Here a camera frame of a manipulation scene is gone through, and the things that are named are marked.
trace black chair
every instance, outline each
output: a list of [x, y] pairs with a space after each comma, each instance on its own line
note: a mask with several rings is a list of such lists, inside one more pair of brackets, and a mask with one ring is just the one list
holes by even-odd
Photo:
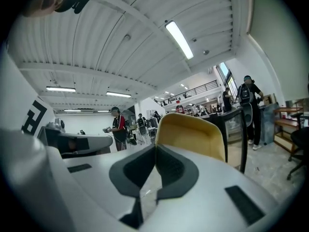
[[[309, 149], [309, 127], [301, 128], [300, 124], [300, 116], [302, 116], [303, 113], [297, 113], [291, 115], [293, 118], [297, 118], [299, 129], [292, 132], [291, 139], [293, 143], [298, 147], [293, 153], [291, 153], [288, 161], [292, 161], [292, 157], [301, 160], [301, 162], [294, 167], [290, 173], [287, 176], [287, 180], [290, 180], [292, 177], [292, 173], [301, 168], [302, 166], [307, 166], [308, 164], [308, 149]], [[303, 155], [296, 155], [297, 152], [300, 150], [304, 151]]]

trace person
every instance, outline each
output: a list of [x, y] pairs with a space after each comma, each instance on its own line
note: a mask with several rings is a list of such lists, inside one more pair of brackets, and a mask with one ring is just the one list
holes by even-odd
[[126, 123], [125, 118], [120, 114], [118, 107], [112, 108], [112, 116], [114, 121], [112, 123], [112, 133], [114, 135], [117, 151], [126, 149]]
[[76, 0], [31, 0], [22, 11], [25, 17], [40, 17], [52, 12], [65, 12]]
[[156, 120], [158, 121], [158, 124], [159, 124], [159, 122], [161, 120], [161, 116], [158, 114], [157, 111], [154, 112], [154, 117], [156, 118]]
[[202, 105], [199, 106], [199, 111], [201, 112], [201, 116], [207, 115], [206, 110]]
[[[261, 145], [260, 143], [260, 137], [261, 137], [261, 113], [260, 109], [255, 97], [255, 93], [257, 93], [259, 96], [261, 96], [261, 99], [264, 99], [264, 95], [262, 91], [254, 84], [254, 80], [251, 79], [249, 75], [245, 76], [244, 84], [249, 88], [249, 91], [253, 94], [253, 101], [251, 102], [252, 106], [252, 123], [247, 127], [248, 132], [248, 143], [250, 145], [253, 145], [253, 150], [257, 150]], [[237, 97], [240, 95], [241, 86], [238, 88]]]
[[137, 126], [138, 126], [138, 132], [143, 140], [143, 142], [145, 143], [145, 140], [146, 140], [146, 143], [147, 143], [147, 139], [146, 139], [146, 133], [147, 133], [147, 130], [146, 130], [146, 119], [144, 120], [144, 117], [142, 117], [142, 114], [139, 114], [139, 118], [137, 120]]
[[217, 104], [217, 113], [220, 113], [220, 104]]
[[231, 105], [231, 98], [232, 95], [228, 94], [230, 89], [227, 87], [225, 91], [223, 92], [223, 103], [225, 107], [226, 112], [232, 111], [232, 105]]

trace wall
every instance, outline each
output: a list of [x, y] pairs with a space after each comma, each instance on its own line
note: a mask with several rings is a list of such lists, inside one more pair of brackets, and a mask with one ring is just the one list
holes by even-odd
[[141, 113], [143, 114], [143, 117], [145, 117], [146, 119], [149, 119], [147, 117], [147, 110], [156, 110], [159, 113], [159, 115], [161, 114], [165, 115], [165, 109], [161, 107], [158, 103], [156, 103], [154, 100], [152, 100], [151, 98], [146, 98], [140, 101], [139, 103], [135, 104], [134, 109], [135, 109], [136, 118], [138, 118], [139, 113]]
[[267, 54], [285, 100], [308, 97], [308, 42], [284, 2], [254, 0], [250, 34]]
[[206, 72], [200, 72], [185, 79], [183, 82], [187, 83], [189, 89], [193, 89], [205, 83], [212, 82], [214, 80], [217, 80], [217, 77], [214, 74], [214, 72], [212, 72], [211, 74], [208, 74]]
[[28, 119], [28, 111], [34, 113], [33, 120], [36, 120], [40, 111], [32, 104], [37, 101], [47, 110], [37, 125], [34, 136], [37, 136], [41, 126], [54, 121], [55, 116], [52, 108], [38, 98], [37, 93], [23, 77], [6, 49], [0, 52], [0, 128], [7, 130], [21, 130]]
[[270, 70], [272, 67], [267, 66], [265, 60], [261, 58], [253, 41], [250, 36], [242, 36], [236, 58], [226, 61], [225, 64], [231, 70], [237, 87], [243, 84], [244, 76], [249, 75], [264, 95], [275, 93], [278, 103], [284, 105], [280, 84]]
[[83, 130], [86, 135], [105, 135], [103, 128], [112, 127], [113, 116], [105, 115], [56, 115], [65, 124], [66, 133], [77, 134]]

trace fluorescent light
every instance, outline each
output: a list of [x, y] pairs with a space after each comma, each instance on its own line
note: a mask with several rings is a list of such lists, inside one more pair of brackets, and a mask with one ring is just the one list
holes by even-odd
[[169, 22], [165, 25], [166, 29], [171, 33], [171, 35], [174, 37], [174, 39], [177, 41], [178, 45], [182, 49], [183, 53], [187, 57], [187, 59], [193, 58], [193, 53], [185, 40], [182, 32], [177, 27], [176, 23], [174, 21]]
[[81, 110], [70, 110], [70, 109], [65, 109], [65, 112], [81, 112]]
[[106, 92], [107, 95], [113, 95], [113, 96], [120, 96], [120, 97], [126, 97], [130, 98], [131, 95], [121, 94], [121, 93], [114, 93], [114, 92]]
[[73, 87], [51, 87], [47, 86], [47, 90], [49, 91], [63, 91], [63, 92], [76, 92], [76, 89]]

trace railing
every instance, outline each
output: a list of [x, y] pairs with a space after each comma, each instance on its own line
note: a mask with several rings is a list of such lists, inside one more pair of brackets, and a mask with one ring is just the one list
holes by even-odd
[[214, 89], [214, 88], [217, 88], [219, 87], [218, 84], [217, 84], [217, 80], [214, 80], [212, 82], [209, 82], [209, 83], [206, 83], [206, 84], [203, 84], [201, 86], [198, 86], [196, 88], [193, 88], [193, 89], [190, 89], [184, 93], [180, 93], [178, 95], [175, 95], [175, 96], [171, 96], [163, 101], [157, 101], [160, 105], [162, 106], [166, 106], [166, 105], [169, 105], [169, 104], [173, 104], [173, 103], [176, 103], [176, 101], [181, 101], [181, 100], [184, 100], [186, 98], [189, 98], [189, 97], [192, 97], [194, 95], [198, 95], [200, 93], [203, 93], [205, 91], [208, 91], [208, 90], [211, 90], [211, 89]]

